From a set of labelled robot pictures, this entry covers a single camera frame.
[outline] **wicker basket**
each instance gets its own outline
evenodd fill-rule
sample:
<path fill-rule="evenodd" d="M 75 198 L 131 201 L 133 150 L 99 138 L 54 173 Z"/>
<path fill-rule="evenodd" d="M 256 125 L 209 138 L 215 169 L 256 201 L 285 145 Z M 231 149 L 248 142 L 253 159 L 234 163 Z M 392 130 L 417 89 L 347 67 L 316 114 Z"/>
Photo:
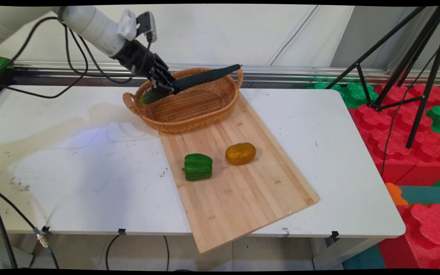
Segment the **wicker basket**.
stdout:
<path fill-rule="evenodd" d="M 172 73 L 176 78 L 185 77 L 211 68 L 190 68 Z M 147 81 L 135 95 L 123 94 L 125 105 L 149 127 L 168 133 L 179 133 L 220 120 L 231 115 L 239 98 L 242 69 L 237 71 L 237 84 L 230 76 L 186 89 L 154 103 L 141 104 L 140 96 L 152 83 Z"/>

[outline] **tripod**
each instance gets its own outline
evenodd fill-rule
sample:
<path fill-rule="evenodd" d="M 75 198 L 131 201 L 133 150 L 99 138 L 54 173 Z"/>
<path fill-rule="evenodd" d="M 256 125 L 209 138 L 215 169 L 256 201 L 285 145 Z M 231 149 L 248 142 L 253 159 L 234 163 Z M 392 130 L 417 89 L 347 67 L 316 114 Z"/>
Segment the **tripod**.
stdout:
<path fill-rule="evenodd" d="M 414 120 L 414 123 L 412 125 L 412 129 L 410 130 L 410 134 L 407 140 L 407 148 L 411 148 L 412 144 L 414 142 L 415 135 L 417 133 L 417 129 L 419 127 L 419 124 L 421 123 L 421 118 L 424 113 L 425 105 L 427 104 L 427 99 L 429 98 L 432 85 L 434 84 L 435 76 L 437 75 L 437 71 L 439 69 L 440 65 L 440 45 L 438 50 L 435 52 L 435 59 L 432 64 L 431 71 L 429 73 L 429 77 L 427 79 L 427 83 L 424 89 L 424 93 L 421 96 L 414 97 L 413 99 L 406 99 L 397 103 L 388 104 L 385 106 L 381 106 L 381 103 L 383 102 L 385 96 L 388 94 L 390 89 L 393 87 L 393 85 L 397 82 L 398 78 L 400 77 L 400 80 L 397 83 L 397 86 L 400 87 L 403 82 L 405 81 L 405 78 L 408 76 L 410 70 L 414 66 L 415 62 L 419 58 L 419 55 L 423 51 L 424 47 L 427 45 L 427 42 L 433 35 L 435 29 L 439 25 L 440 22 L 440 6 L 438 6 L 413 44 L 410 46 L 407 54 L 403 57 L 402 61 L 400 61 L 400 64 L 398 64 L 397 68 L 393 72 L 393 74 L 388 79 L 388 82 L 386 83 L 384 89 L 381 91 L 378 98 L 372 102 L 370 99 L 370 95 L 368 92 L 368 88 L 366 87 L 366 82 L 364 80 L 363 72 L 360 66 L 360 63 L 365 60 L 372 52 L 374 52 L 377 48 L 379 48 L 386 40 L 388 40 L 390 37 L 392 37 L 398 30 L 400 30 L 405 24 L 407 24 L 409 21 L 411 21 L 412 18 L 414 18 L 420 11 L 422 11 L 425 7 L 417 7 L 412 13 L 410 13 L 405 19 L 402 20 L 402 22 L 398 23 L 389 33 L 387 33 L 382 39 L 380 39 L 373 47 L 371 47 L 365 54 L 363 54 L 361 57 L 359 57 L 349 68 L 347 68 L 341 75 L 339 75 L 332 83 L 330 83 L 325 89 L 330 89 L 332 86 L 337 84 L 344 76 L 346 76 L 348 73 L 350 73 L 354 68 L 357 69 L 359 78 L 361 80 L 361 85 L 363 86 L 363 90 L 366 96 L 367 105 L 369 107 L 375 108 L 377 111 L 381 111 L 385 108 L 390 108 L 394 106 L 398 106 L 400 104 L 405 104 L 413 101 L 420 100 L 419 109 L 417 110 L 417 114 Z"/>

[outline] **tripod leg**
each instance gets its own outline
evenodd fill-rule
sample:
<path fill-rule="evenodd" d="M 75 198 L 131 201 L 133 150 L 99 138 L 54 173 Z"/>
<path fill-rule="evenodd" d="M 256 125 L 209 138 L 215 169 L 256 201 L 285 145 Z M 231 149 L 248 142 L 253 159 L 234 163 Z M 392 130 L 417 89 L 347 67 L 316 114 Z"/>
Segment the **tripod leg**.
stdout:
<path fill-rule="evenodd" d="M 437 71 L 440 65 L 440 44 L 439 50 L 435 55 L 434 63 L 432 64 L 431 71 L 429 73 L 429 78 L 425 85 L 423 99 L 421 100 L 421 104 L 419 105 L 419 109 L 417 110 L 417 115 L 414 120 L 414 124 L 412 125 L 412 130 L 410 131 L 410 135 L 407 140 L 407 148 L 411 148 L 414 143 L 414 138 L 417 133 L 417 129 L 419 128 L 419 124 L 421 123 L 421 118 L 424 113 L 425 105 L 427 104 L 427 99 L 431 94 L 432 85 L 434 84 L 435 76 L 437 75 Z"/>
<path fill-rule="evenodd" d="M 361 63 L 363 60 L 365 60 L 372 52 L 374 52 L 377 48 L 379 48 L 381 45 L 383 45 L 386 40 L 388 40 L 390 37 L 392 37 L 398 30 L 400 30 L 405 24 L 407 24 L 412 18 L 414 18 L 419 12 L 421 12 L 425 7 L 417 7 L 412 11 L 405 19 L 403 19 L 400 23 L 398 23 L 395 28 L 393 28 L 389 33 L 387 33 L 383 38 L 381 38 L 376 44 L 373 45 L 367 52 L 365 52 L 361 57 L 359 57 L 352 65 L 349 66 L 341 75 L 339 75 L 332 83 L 328 84 L 325 89 L 330 89 L 332 86 L 337 84 L 344 76 L 346 76 L 348 73 L 350 73 L 354 68 L 356 68 L 356 64 Z"/>
<path fill-rule="evenodd" d="M 398 81 L 398 83 L 397 83 L 398 87 L 401 87 L 403 85 L 403 82 L 405 81 L 405 79 L 407 78 L 408 74 L 410 73 L 410 70 L 412 70 L 412 68 L 414 67 L 414 64 L 416 63 L 417 59 L 419 59 L 419 56 L 421 55 L 421 53 L 424 50 L 424 48 L 427 45 L 427 43 L 429 42 L 429 39 L 432 37 L 432 35 L 435 32 L 435 29 L 437 28 L 438 25 L 439 25 L 438 23 L 434 24 L 433 28 L 429 31 L 429 33 L 427 34 L 427 36 L 424 39 L 424 41 L 422 41 L 422 43 L 419 46 L 419 48 L 417 49 L 414 57 L 410 61 L 410 64 L 408 65 L 407 69 L 405 69 L 405 73 L 403 73 L 402 77 Z"/>
<path fill-rule="evenodd" d="M 356 64 L 357 72 L 359 73 L 359 78 L 361 80 L 361 85 L 363 86 L 364 94 L 366 95 L 366 102 L 369 106 L 371 104 L 370 92 L 368 92 L 368 87 L 366 87 L 366 81 L 364 80 L 363 70 L 361 70 L 361 65 Z"/>
<path fill-rule="evenodd" d="M 390 89 L 395 84 L 398 77 L 400 77 L 402 71 L 405 69 L 405 66 L 410 63 L 410 59 L 415 56 L 415 52 L 419 49 L 419 46 L 424 41 L 424 39 L 427 37 L 427 34 L 433 29 L 434 24 L 439 24 L 440 22 L 440 6 L 438 6 L 434 13 L 432 14 L 429 21 L 427 21 L 426 25 L 422 29 L 422 31 L 419 33 L 417 38 L 415 39 L 414 43 L 408 50 L 407 54 L 403 57 L 400 64 L 398 64 L 397 68 L 393 72 L 393 74 L 388 79 L 388 82 L 386 83 L 384 89 L 379 94 L 378 98 L 374 101 L 374 105 L 380 106 L 383 102 L 383 99 L 388 94 Z"/>

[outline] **red foam block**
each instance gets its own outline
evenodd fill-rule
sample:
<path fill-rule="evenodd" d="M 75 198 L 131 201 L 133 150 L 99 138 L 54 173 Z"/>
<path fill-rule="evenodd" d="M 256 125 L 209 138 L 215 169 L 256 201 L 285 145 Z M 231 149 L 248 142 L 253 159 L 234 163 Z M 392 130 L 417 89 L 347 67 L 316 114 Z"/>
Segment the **red foam block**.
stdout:
<path fill-rule="evenodd" d="M 386 86 L 386 84 L 383 84 L 380 87 L 376 87 L 376 88 L 374 88 L 374 91 L 377 94 L 380 94 L 385 86 Z M 384 106 L 387 104 L 392 104 L 392 103 L 397 103 L 397 102 L 402 101 L 403 94 L 405 94 L 406 90 L 407 90 L 407 86 L 397 87 L 396 85 L 393 85 L 393 87 L 391 87 L 388 94 L 386 94 L 385 99 L 383 99 L 383 102 L 381 105 Z M 407 96 L 405 96 L 405 99 L 411 99 L 412 97 L 414 97 L 414 96 L 410 95 L 410 91 L 409 91 L 409 92 L 407 92 Z"/>
<path fill-rule="evenodd" d="M 394 181 L 397 186 L 432 186 L 440 181 L 440 134 L 417 132 L 411 157 L 416 165 Z"/>
<path fill-rule="evenodd" d="M 417 84 L 412 89 L 409 89 L 408 93 L 412 95 L 412 97 L 421 96 L 424 94 L 425 85 Z M 432 109 L 434 106 L 440 106 L 440 87 L 432 85 L 431 94 L 429 95 L 429 99 L 427 100 L 427 104 L 425 105 L 426 110 Z"/>
<path fill-rule="evenodd" d="M 381 173 L 391 117 L 386 112 L 378 112 L 366 105 L 350 108 L 349 113 L 353 117 L 378 172 Z M 410 156 L 410 151 L 405 148 L 403 136 L 397 131 L 392 131 L 383 173 L 385 182 L 397 182 L 416 165 Z"/>
<path fill-rule="evenodd" d="M 386 268 L 440 269 L 440 205 L 397 205 L 405 234 L 378 244 Z"/>
<path fill-rule="evenodd" d="M 383 112 L 386 112 L 389 116 L 393 116 L 397 108 L 398 106 L 387 108 L 384 109 Z M 418 104 L 403 104 L 398 113 L 395 115 L 395 120 L 393 121 L 393 126 L 395 127 L 394 129 L 401 133 L 410 133 L 412 130 L 412 125 L 414 125 L 414 120 L 418 109 Z M 433 120 L 430 117 L 423 115 L 417 131 L 431 132 L 432 123 Z"/>

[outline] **orange foam block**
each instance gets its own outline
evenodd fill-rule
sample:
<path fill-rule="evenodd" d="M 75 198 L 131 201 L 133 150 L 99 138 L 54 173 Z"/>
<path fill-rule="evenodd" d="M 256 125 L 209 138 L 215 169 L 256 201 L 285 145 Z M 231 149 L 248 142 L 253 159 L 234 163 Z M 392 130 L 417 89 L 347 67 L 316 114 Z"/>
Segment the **orange foam block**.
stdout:
<path fill-rule="evenodd" d="M 385 183 L 386 189 L 395 205 L 408 205 L 408 202 L 402 198 L 402 190 L 393 183 Z"/>

